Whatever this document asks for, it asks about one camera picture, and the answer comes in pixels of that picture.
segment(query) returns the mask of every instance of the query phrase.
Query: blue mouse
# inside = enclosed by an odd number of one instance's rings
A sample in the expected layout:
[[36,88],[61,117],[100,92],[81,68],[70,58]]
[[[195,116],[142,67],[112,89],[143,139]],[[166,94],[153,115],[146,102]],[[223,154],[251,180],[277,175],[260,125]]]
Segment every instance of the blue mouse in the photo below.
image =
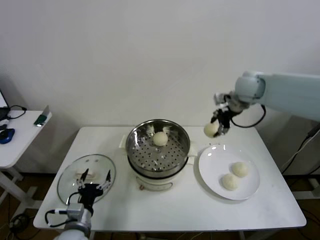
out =
[[7,144],[11,141],[12,137],[15,134],[13,128],[7,128],[0,132],[0,144]]

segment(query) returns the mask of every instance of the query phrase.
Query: white table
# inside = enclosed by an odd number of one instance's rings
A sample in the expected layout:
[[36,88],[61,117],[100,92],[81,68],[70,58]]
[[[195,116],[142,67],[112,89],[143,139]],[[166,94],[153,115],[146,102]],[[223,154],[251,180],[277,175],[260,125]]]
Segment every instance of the white table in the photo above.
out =
[[[248,200],[222,198],[204,186],[194,165],[186,165],[168,191],[139,190],[125,151],[119,143],[132,127],[83,127],[78,132],[43,203],[33,221],[37,228],[49,229],[45,212],[66,206],[59,200],[57,183],[64,169],[89,154],[110,157],[116,167],[114,184],[108,194],[94,204],[92,231],[188,232],[242,231],[301,227],[306,219],[293,194],[256,129],[233,127],[217,139],[203,134],[203,127],[185,130],[198,150],[216,143],[233,143],[249,153],[260,172],[260,187]],[[52,223],[65,220],[51,215]]]
[[[16,117],[22,113],[23,111],[21,110],[12,110],[10,111],[9,115]],[[13,216],[23,213],[25,209],[38,209],[42,203],[42,201],[36,201],[32,199],[37,187],[32,186],[27,192],[24,192],[17,185],[15,185],[15,182],[18,180],[21,181],[23,176],[13,168],[21,155],[25,152],[39,132],[44,128],[44,126],[37,127],[34,125],[34,122],[41,113],[42,111],[26,111],[21,117],[17,119],[11,119],[7,125],[7,128],[15,129],[13,138],[6,144],[0,144],[0,169],[5,169],[13,176],[13,179],[10,180],[2,172],[0,172],[0,187],[5,190],[0,197],[0,204],[8,193],[17,198],[21,204]],[[51,116],[52,114],[50,113],[46,122],[49,121]]]

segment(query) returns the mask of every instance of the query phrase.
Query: perforated steamer tray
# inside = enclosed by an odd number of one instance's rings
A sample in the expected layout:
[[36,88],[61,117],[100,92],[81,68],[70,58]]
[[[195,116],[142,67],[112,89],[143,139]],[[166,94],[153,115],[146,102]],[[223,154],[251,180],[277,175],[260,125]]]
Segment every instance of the perforated steamer tray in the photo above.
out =
[[[165,146],[156,146],[153,134],[164,131]],[[126,152],[131,167],[150,179],[165,179],[177,174],[187,163],[190,140],[177,123],[155,119],[141,123],[127,137]]]

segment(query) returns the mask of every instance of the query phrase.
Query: metal rim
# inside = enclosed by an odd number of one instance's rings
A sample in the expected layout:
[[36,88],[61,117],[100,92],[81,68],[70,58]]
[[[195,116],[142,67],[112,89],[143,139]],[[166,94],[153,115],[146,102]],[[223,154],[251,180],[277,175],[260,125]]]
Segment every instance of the metal rim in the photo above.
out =
[[[131,140],[130,140],[130,136],[132,136],[134,134],[134,132],[136,132],[140,127],[144,126],[144,125],[148,125],[148,124],[152,124],[152,123],[159,123],[159,122],[162,122],[164,124],[168,124],[168,125],[173,125],[175,126],[177,129],[179,129],[183,136],[185,137],[186,141],[188,142],[188,149],[185,153],[185,157],[184,157],[184,162],[183,162],[183,165],[180,169],[178,169],[176,172],[174,173],[169,173],[169,175],[166,175],[166,176],[150,176],[149,174],[143,174],[142,172],[145,172],[145,171],[148,171],[146,170],[145,168],[141,167],[140,165],[135,165],[131,160],[130,160],[130,157],[129,157],[129,152],[128,152],[128,149],[130,147],[130,144],[131,144]],[[157,179],[166,179],[166,178],[170,178],[172,176],[174,176],[175,174],[179,173],[184,167],[185,165],[187,164],[188,162],[188,152],[190,150],[190,138],[189,138],[189,135],[187,133],[187,131],[182,127],[180,126],[179,124],[177,124],[176,122],[173,122],[173,121],[170,121],[170,120],[166,120],[166,119],[161,119],[161,118],[157,118],[157,119],[152,119],[152,120],[148,120],[148,121],[144,121],[142,123],[140,123],[139,125],[137,125],[136,127],[134,127],[130,133],[128,134],[128,137],[126,139],[126,142],[125,142],[125,149],[127,151],[127,159],[129,161],[129,164],[131,166],[131,168],[133,168],[133,170],[140,174],[141,176],[145,177],[145,178],[149,178],[149,179],[154,179],[154,180],[157,180]],[[166,169],[166,170],[162,170],[161,173],[163,175],[166,174],[166,172],[170,172],[172,171],[172,168],[171,169]]]

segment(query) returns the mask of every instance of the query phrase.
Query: table leg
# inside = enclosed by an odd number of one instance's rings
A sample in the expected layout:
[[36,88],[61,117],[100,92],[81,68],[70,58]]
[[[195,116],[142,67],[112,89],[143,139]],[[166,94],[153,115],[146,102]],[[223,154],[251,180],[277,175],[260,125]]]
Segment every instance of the table leg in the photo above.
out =
[[239,231],[240,240],[246,240],[245,233],[243,231]]
[[20,172],[18,172],[14,167],[7,168],[6,170],[11,174],[11,176],[16,177],[16,179],[18,179],[19,181],[22,181],[22,179],[24,179]]
[[293,191],[296,200],[320,199],[320,185],[317,179],[309,178],[308,180],[314,189],[312,191]]
[[20,202],[33,203],[33,199],[15,185],[9,178],[7,178],[2,172],[0,172],[0,187],[18,199]]
[[90,232],[90,236],[89,236],[89,240],[94,240],[95,239],[95,234],[96,234],[95,231],[91,231]]
[[18,214],[22,214],[25,209],[39,209],[41,206],[42,201],[32,199],[32,196],[37,190],[36,186],[31,186],[27,192],[24,192],[21,188],[15,185],[14,182],[0,172],[0,187],[21,202],[13,217]]
[[273,234],[279,232],[280,230],[266,230],[266,231],[257,231],[251,236],[245,238],[245,240],[266,240],[270,238]]

